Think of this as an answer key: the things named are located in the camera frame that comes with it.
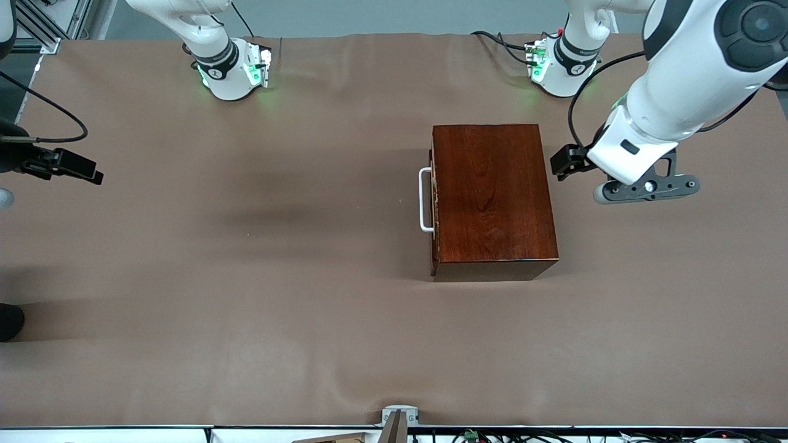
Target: cable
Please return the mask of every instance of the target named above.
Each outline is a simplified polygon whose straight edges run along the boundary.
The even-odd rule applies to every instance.
[[[589,78],[585,79],[585,81],[583,81],[583,83],[580,85],[580,88],[578,89],[578,92],[574,95],[574,97],[572,97],[572,101],[569,103],[569,113],[568,113],[568,117],[569,117],[569,132],[572,133],[572,138],[574,139],[574,143],[577,144],[578,147],[582,148],[584,146],[583,146],[583,143],[580,142],[580,137],[578,137],[577,131],[574,130],[574,120],[572,118],[572,115],[573,115],[573,112],[574,112],[574,104],[578,102],[578,97],[580,97],[580,94],[583,92],[583,89],[585,89],[585,87],[588,86],[588,83],[590,83],[591,80],[593,80],[593,78],[595,76],[597,76],[599,73],[603,72],[605,69],[610,68],[613,65],[618,65],[619,63],[622,63],[624,61],[632,60],[633,58],[641,57],[644,54],[645,54],[645,52],[639,51],[639,52],[635,52],[633,54],[629,54],[629,55],[625,55],[623,57],[616,58],[615,60],[611,60],[608,63],[602,65],[596,71],[594,71],[589,76]]]
[[[493,42],[498,43],[499,45],[510,47],[511,49],[526,50],[526,48],[524,46],[518,46],[518,45],[515,45],[514,43],[507,43],[507,42],[504,41],[503,37],[501,37],[499,39],[498,37],[495,37],[493,34],[490,34],[489,32],[476,31],[476,32],[471,32],[470,34],[471,35],[483,35],[484,37],[487,37],[488,39],[491,39]]]
[[[43,95],[39,94],[38,92],[33,91],[31,88],[29,88],[29,87],[19,83],[18,81],[14,80],[13,78],[8,76],[8,74],[4,73],[3,71],[0,71],[0,76],[2,78],[4,78],[4,79],[8,80],[9,82],[17,85],[18,87],[21,87],[25,91],[35,95],[39,99],[42,99],[44,102],[49,103],[55,109],[59,110],[60,112],[64,113],[65,115],[69,116],[69,118],[74,120],[80,126],[80,128],[82,129],[82,134],[80,134],[80,135],[78,135],[76,137],[67,137],[67,138],[64,138],[64,139],[46,139],[46,138],[41,138],[41,137],[30,137],[30,138],[32,138],[34,140],[34,141],[32,141],[32,143],[71,143],[71,142],[76,142],[76,141],[82,140],[85,137],[87,137],[87,126],[85,126],[85,124],[79,118],[77,118],[76,115],[71,114],[63,106],[58,105],[57,103],[53,102],[52,100],[49,100],[47,97],[44,97]]]
[[[500,41],[504,42],[504,36],[501,35],[500,32],[498,32],[498,38],[500,39]],[[506,52],[509,53],[509,55],[511,55],[512,58],[514,58],[515,60],[519,61],[520,63],[523,63],[524,65],[528,65],[528,66],[536,66],[537,65],[537,63],[535,61],[523,60],[520,57],[516,56],[514,52],[511,52],[511,49],[509,49],[509,46],[506,45],[506,44],[504,44],[504,49],[506,50]]]
[[[240,12],[238,12],[238,8],[236,8],[236,4],[235,4],[235,3],[231,3],[231,4],[232,4],[232,8],[233,8],[233,9],[236,11],[236,14],[238,14],[238,18],[240,18],[240,19],[241,19],[241,21],[243,21],[243,26],[246,26],[246,27],[247,27],[247,31],[249,31],[249,35],[250,35],[251,37],[253,37],[253,38],[254,38],[254,37],[255,37],[255,34],[254,34],[254,32],[252,32],[252,31],[251,31],[251,28],[249,28],[249,24],[248,24],[248,23],[246,22],[246,20],[243,18],[243,16],[241,15],[241,13],[240,13]]]
[[[788,87],[774,87],[774,86],[771,86],[770,84],[765,84],[764,87],[767,88],[767,89],[771,89],[772,91],[775,91],[775,92],[787,92],[788,91]]]
[[[755,97],[755,94],[757,94],[757,93],[758,93],[758,90],[756,89],[755,92],[753,92],[749,97],[744,99],[744,102],[739,103],[739,106],[736,106],[734,108],[734,110],[732,110],[731,112],[728,113],[728,115],[726,115],[725,117],[720,118],[714,124],[706,126],[705,128],[700,128],[697,131],[698,132],[708,132],[708,131],[711,131],[712,129],[717,129],[718,127],[722,126],[726,121],[730,120],[731,117],[736,115],[736,113],[738,111],[744,109],[744,107],[747,106],[747,103],[749,103],[753,99],[753,97]]]

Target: black object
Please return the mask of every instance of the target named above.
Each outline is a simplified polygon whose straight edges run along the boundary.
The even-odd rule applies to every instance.
[[[28,132],[7,121],[0,120],[0,136],[27,137]],[[89,158],[61,147],[54,151],[34,146],[33,143],[4,143],[0,141],[0,173],[27,173],[43,180],[55,176],[69,176],[101,184],[104,174],[96,170]]]
[[[87,126],[85,126],[85,124],[79,118],[77,118],[76,115],[71,114],[69,112],[69,110],[67,110],[63,106],[58,105],[54,101],[49,100],[47,97],[44,97],[43,95],[39,94],[38,92],[33,91],[31,88],[23,85],[22,83],[19,83],[18,81],[14,80],[11,76],[9,76],[8,74],[4,73],[3,71],[0,71],[0,77],[8,80],[9,82],[14,84],[18,88],[23,89],[23,90],[29,92],[30,94],[35,95],[39,99],[43,100],[44,102],[46,102],[47,104],[49,104],[50,106],[55,108],[56,110],[59,110],[60,112],[64,113],[65,115],[69,116],[69,118],[74,120],[74,122],[77,123],[80,126],[80,129],[82,129],[82,133],[79,134],[76,137],[65,137],[65,138],[57,138],[57,139],[44,138],[44,137],[35,137],[35,141],[33,143],[71,143],[71,142],[76,142],[76,141],[82,140],[85,137],[87,137]]]
[[[608,183],[602,186],[602,196],[612,203],[627,203],[645,200],[677,199],[697,193],[701,189],[701,181],[693,175],[676,173],[676,150],[663,155],[660,160],[667,160],[667,175],[656,173],[652,165],[640,180],[626,185],[608,176]]]
[[[21,307],[0,303],[0,341],[16,337],[24,326],[24,312]]]
[[[564,181],[573,173],[596,169],[597,165],[588,160],[588,153],[588,149],[576,144],[564,145],[550,158],[552,174],[558,177],[558,181]]]
[[[714,28],[731,68],[754,73],[788,56],[786,6],[786,0],[728,0],[723,4]]]

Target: white metal handle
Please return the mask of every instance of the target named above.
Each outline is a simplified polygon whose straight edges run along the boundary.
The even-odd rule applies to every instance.
[[[424,173],[432,173],[433,169],[429,166],[426,168],[421,168],[418,171],[418,223],[422,227],[422,231],[425,233],[434,233],[435,228],[433,226],[427,226],[424,224],[424,181],[422,180],[422,175]]]

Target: table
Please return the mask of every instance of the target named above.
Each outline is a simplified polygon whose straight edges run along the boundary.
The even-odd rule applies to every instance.
[[[524,37],[512,37],[523,41]],[[788,387],[786,120],[762,92],[680,147],[687,199],[601,206],[550,180],[561,260],[436,284],[418,227],[433,125],[538,123],[568,101],[475,36],[264,40],[271,88],[220,102],[177,41],[63,42],[35,87],[91,130],[94,187],[5,174],[0,423],[780,426]],[[616,35],[605,59],[639,49]],[[645,69],[576,108],[584,140]],[[28,101],[41,136],[76,128]]]

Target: wooden box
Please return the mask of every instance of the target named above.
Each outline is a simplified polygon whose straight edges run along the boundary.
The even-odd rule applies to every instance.
[[[538,125],[433,128],[432,275],[531,280],[558,261]]]

